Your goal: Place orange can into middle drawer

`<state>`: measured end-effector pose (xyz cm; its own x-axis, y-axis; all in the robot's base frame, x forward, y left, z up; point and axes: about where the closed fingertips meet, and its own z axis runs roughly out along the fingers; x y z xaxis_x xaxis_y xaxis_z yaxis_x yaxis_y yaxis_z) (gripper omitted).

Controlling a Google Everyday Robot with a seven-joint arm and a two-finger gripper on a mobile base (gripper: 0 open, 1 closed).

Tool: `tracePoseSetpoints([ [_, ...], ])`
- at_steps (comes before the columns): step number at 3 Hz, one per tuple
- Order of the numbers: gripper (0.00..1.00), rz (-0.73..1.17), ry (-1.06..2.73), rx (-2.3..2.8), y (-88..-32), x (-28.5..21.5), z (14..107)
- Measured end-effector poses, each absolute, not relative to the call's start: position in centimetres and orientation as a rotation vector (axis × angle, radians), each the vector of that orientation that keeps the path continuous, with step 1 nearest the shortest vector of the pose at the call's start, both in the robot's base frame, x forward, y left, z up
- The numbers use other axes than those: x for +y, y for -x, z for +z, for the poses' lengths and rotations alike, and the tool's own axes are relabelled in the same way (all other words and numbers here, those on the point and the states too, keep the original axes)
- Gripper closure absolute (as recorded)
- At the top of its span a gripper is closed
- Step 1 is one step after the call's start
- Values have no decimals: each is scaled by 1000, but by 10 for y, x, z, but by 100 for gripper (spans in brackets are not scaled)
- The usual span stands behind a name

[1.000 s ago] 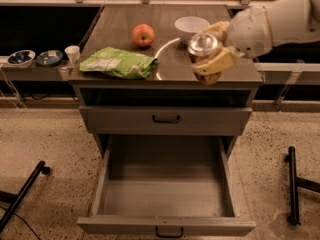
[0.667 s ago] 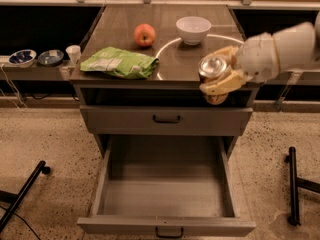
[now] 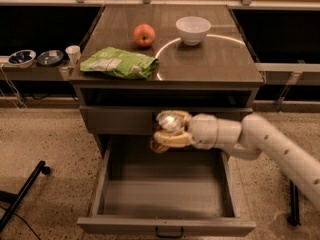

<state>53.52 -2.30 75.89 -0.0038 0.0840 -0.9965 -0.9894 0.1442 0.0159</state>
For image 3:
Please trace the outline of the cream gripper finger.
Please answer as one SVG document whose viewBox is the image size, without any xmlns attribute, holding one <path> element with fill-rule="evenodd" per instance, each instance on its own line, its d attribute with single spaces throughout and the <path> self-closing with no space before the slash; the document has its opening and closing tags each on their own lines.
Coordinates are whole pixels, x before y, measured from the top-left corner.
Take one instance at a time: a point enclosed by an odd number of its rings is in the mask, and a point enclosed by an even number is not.
<svg viewBox="0 0 320 240">
<path fill-rule="evenodd" d="M 190 146 L 193 143 L 192 137 L 189 133 L 183 132 L 178 135 L 170 135 L 163 132 L 156 132 L 154 134 L 154 139 L 157 143 L 174 148 L 182 148 L 185 146 Z"/>
<path fill-rule="evenodd" d="M 160 112 L 156 120 L 160 124 L 180 122 L 185 123 L 191 119 L 191 114 L 182 110 L 164 110 Z"/>
</svg>

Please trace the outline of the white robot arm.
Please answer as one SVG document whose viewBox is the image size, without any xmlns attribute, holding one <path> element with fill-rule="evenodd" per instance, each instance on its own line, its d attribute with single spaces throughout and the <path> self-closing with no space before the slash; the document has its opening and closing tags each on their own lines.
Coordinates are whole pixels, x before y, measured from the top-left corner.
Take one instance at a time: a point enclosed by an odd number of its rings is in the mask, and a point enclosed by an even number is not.
<svg viewBox="0 0 320 240">
<path fill-rule="evenodd" d="M 254 160 L 264 153 L 320 209 L 320 162 L 263 117 L 252 113 L 234 121 L 167 110 L 159 113 L 156 120 L 159 129 L 153 139 L 162 152 L 187 146 L 217 148 L 245 160 Z"/>
</svg>

